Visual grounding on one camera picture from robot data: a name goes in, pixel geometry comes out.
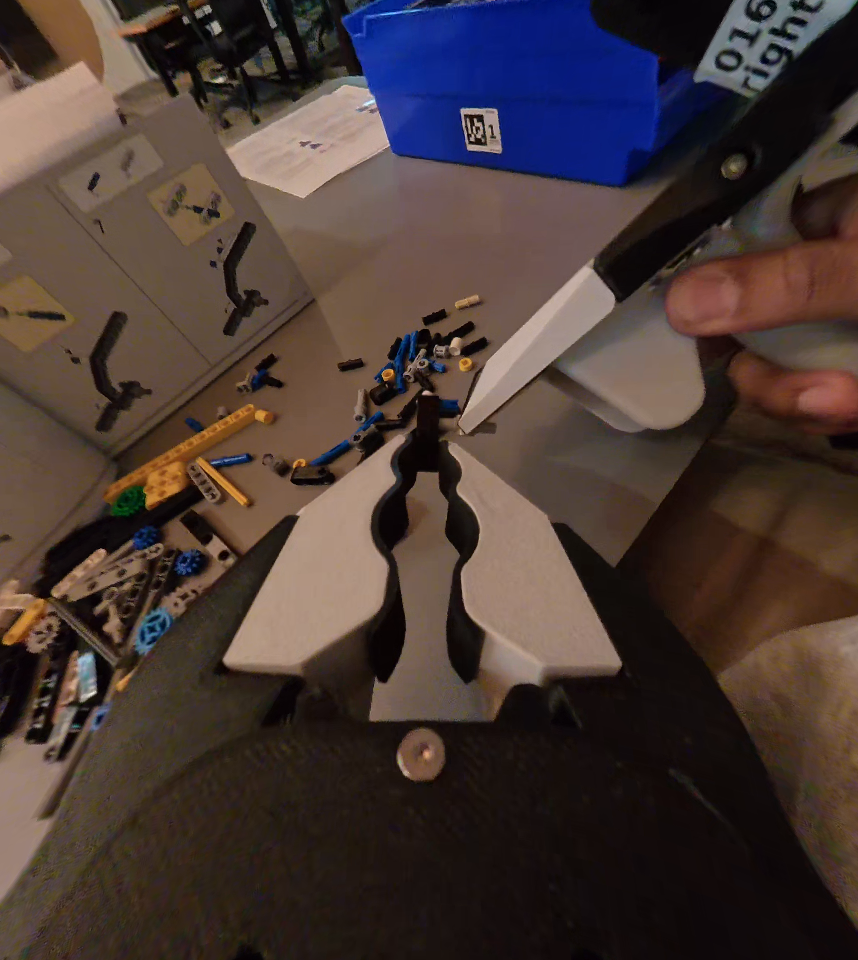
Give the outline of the small blue black lego connector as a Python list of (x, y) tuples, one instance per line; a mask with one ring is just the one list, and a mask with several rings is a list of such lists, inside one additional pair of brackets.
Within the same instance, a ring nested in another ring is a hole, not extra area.
[(283, 389), (284, 382), (273, 375), (272, 368), (277, 364), (278, 359), (275, 353), (267, 354), (242, 380), (235, 384), (236, 392), (240, 395), (249, 395), (267, 388)]

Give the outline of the person's right hand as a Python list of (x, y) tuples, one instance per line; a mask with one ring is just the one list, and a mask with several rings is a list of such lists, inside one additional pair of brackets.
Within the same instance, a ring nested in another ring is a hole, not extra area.
[[(802, 241), (713, 261), (677, 275), (665, 297), (670, 325), (691, 338), (832, 321), (858, 324), (858, 174), (795, 201)], [(797, 370), (747, 351), (727, 368), (739, 399), (807, 433), (858, 433), (858, 377), (837, 369)]]

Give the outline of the small black lego piece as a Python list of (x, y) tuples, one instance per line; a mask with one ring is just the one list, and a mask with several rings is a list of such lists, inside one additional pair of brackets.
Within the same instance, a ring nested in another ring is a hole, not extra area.
[(440, 398), (423, 390), (418, 397), (413, 435), (413, 461), (420, 473), (436, 474), (439, 469)]

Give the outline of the white printed paper sheet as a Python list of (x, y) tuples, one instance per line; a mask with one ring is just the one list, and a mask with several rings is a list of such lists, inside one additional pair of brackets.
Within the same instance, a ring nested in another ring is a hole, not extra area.
[(375, 97), (342, 85), (300, 102), (227, 153), (244, 179), (304, 199), (388, 147)]

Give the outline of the yellow lego beam assembly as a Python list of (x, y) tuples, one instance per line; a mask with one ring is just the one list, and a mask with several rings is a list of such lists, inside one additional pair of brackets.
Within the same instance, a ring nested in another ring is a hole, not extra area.
[(193, 437), (143, 463), (135, 470), (123, 474), (103, 492), (102, 499), (107, 504), (113, 504), (123, 491), (133, 486), (144, 486), (150, 474), (157, 473), (171, 464), (186, 463), (201, 456), (207, 450), (228, 440), (241, 430), (254, 423), (271, 425), (277, 419), (277, 414), (247, 404), (237, 411), (225, 416)]

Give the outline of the yellow lego axle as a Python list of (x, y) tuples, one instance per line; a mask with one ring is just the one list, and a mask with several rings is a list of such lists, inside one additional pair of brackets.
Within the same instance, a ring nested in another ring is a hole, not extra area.
[(201, 457), (196, 458), (195, 463), (212, 481), (214, 481), (240, 506), (243, 508), (250, 508), (253, 505), (252, 499), (246, 493), (240, 490), (235, 484), (233, 484), (226, 476), (224, 476), (223, 473), (214, 465)]

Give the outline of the open lego instruction booklet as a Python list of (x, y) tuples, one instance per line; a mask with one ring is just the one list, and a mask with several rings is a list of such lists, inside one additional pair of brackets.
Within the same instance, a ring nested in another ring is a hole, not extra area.
[(313, 297), (209, 121), (84, 65), (0, 97), (0, 586)]

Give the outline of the blue plastic bin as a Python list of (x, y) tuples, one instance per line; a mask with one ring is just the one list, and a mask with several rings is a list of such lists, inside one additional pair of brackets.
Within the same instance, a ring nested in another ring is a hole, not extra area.
[(403, 158), (621, 188), (731, 97), (589, 2), (369, 2), (342, 25)]

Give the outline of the black office chair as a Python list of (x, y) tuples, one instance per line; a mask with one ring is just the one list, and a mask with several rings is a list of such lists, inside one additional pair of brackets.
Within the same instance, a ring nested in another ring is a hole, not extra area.
[(207, 101), (209, 87), (201, 79), (198, 63), (211, 60), (224, 69), (229, 78), (231, 92), (228, 103), (238, 106), (248, 116), (253, 125), (261, 120), (256, 112), (258, 105), (255, 81), (244, 68), (244, 64), (263, 48), (262, 31), (256, 26), (248, 13), (231, 12), (239, 2), (209, 2), (212, 8), (213, 22), (220, 28), (211, 33), (196, 16), (197, 11), (189, 2), (177, 1), (177, 6), (185, 22), (188, 40), (188, 58), (186, 64), (193, 81), (194, 96), (201, 106)]

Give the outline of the wooden desk with black legs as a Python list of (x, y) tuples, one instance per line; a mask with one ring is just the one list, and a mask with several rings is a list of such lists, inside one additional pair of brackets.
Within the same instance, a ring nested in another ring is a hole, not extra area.
[(186, 74), (198, 108), (208, 104), (199, 64), (208, 55), (203, 31), (190, 2), (156, 6), (123, 21), (120, 37), (146, 61), (171, 98), (178, 96), (176, 78)]

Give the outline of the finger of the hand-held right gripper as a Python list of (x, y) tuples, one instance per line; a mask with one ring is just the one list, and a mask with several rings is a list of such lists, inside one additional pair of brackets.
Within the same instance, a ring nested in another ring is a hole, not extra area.
[(485, 361), (462, 406), (459, 432), (476, 432), (604, 321), (616, 304), (595, 264), (582, 266)]

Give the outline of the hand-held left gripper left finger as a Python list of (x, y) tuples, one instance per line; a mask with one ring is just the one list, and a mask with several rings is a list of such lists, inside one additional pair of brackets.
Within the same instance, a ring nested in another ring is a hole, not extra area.
[(312, 685), (374, 681), (390, 553), (373, 523), (396, 489), (398, 436), (303, 507), (228, 646), (229, 670)]

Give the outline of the pile of small lego pins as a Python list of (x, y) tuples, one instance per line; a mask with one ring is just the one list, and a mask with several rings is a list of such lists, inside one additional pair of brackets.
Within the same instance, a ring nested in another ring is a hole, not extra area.
[(466, 320), (447, 330), (444, 323), (454, 313), (464, 313), (482, 304), (473, 294), (421, 317), (418, 326), (396, 337), (385, 363), (373, 376), (372, 385), (358, 391), (353, 412), (355, 430), (348, 437), (312, 459), (293, 461), (289, 479), (294, 485), (325, 486), (336, 481), (335, 463), (348, 455), (360, 462), (374, 455), (391, 435), (406, 429), (416, 418), (420, 399), (438, 394), (437, 381), (447, 374), (473, 373), (480, 354), (490, 341), (476, 324)]

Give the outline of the pile of lego beams and gears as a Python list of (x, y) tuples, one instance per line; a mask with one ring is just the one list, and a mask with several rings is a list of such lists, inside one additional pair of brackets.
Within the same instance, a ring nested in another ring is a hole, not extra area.
[[(0, 753), (13, 734), (60, 762), (102, 698), (103, 675), (131, 665), (201, 593), (210, 558), (230, 566), (187, 487), (130, 518), (77, 532), (35, 582), (0, 579)], [(0, 531), (0, 546), (6, 537)], [(77, 561), (69, 565), (68, 561)]]

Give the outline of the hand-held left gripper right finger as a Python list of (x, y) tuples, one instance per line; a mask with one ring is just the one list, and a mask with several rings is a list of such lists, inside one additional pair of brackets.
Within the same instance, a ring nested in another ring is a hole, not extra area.
[(458, 554), (448, 656), (483, 709), (518, 687), (617, 676), (622, 659), (549, 517), (455, 443), (440, 448), (439, 488)]

